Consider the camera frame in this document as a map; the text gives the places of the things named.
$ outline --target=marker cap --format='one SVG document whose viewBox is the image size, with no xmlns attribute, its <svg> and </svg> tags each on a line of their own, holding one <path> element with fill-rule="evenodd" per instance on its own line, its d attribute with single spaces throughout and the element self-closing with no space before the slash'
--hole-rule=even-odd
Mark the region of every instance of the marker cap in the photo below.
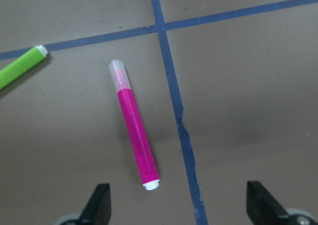
<svg viewBox="0 0 318 225">
<path fill-rule="evenodd" d="M 41 52 L 41 54 L 46 57 L 48 50 L 43 45 L 37 45 L 36 48 Z"/>
<path fill-rule="evenodd" d="M 156 179 L 156 180 L 147 182 L 147 183 L 143 184 L 143 186 L 146 188 L 146 190 L 157 189 L 157 187 L 159 186 L 159 180 Z"/>
<path fill-rule="evenodd" d="M 121 60 L 112 60 L 109 63 L 109 69 L 117 93 L 123 89 L 131 89 L 124 64 Z"/>
</svg>

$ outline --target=marker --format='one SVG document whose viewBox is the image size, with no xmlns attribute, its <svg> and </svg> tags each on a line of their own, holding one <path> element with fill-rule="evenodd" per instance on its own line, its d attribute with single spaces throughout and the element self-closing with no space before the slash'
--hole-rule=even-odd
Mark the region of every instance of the marker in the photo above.
<svg viewBox="0 0 318 225">
<path fill-rule="evenodd" d="M 159 186 L 158 171 L 124 64 L 121 60 L 112 60 L 109 69 L 124 115 L 142 184 L 146 190 L 156 189 Z"/>
<path fill-rule="evenodd" d="M 37 45 L 0 71 L 0 90 L 46 58 L 47 49 Z"/>
</svg>

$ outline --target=black plastic part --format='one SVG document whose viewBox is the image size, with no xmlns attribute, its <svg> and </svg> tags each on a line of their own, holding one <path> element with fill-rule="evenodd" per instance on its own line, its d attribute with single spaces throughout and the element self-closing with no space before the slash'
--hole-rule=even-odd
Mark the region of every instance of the black plastic part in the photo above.
<svg viewBox="0 0 318 225">
<path fill-rule="evenodd" d="M 254 225 L 287 225 L 289 214 L 258 181 L 247 183 L 246 210 Z"/>
<path fill-rule="evenodd" d="M 109 184 L 98 184 L 78 220 L 78 225 L 108 225 L 111 217 Z"/>
</svg>

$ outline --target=green marker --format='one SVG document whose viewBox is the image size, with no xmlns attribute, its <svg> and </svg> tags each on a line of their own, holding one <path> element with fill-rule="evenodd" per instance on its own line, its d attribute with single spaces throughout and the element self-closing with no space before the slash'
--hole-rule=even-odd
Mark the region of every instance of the green marker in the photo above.
<svg viewBox="0 0 318 225">
<path fill-rule="evenodd" d="M 47 49 L 37 45 L 0 70 L 0 90 L 46 58 Z"/>
</svg>

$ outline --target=floor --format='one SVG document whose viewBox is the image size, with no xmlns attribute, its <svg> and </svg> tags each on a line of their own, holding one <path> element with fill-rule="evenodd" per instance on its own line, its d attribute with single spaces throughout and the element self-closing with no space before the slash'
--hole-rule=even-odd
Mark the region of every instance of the floor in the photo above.
<svg viewBox="0 0 318 225">
<path fill-rule="evenodd" d="M 318 217 L 318 0 L 0 0 L 0 221 L 54 224 L 109 182 L 110 224 L 251 224 L 246 182 Z M 138 176 L 108 62 L 160 173 Z"/>
</svg>

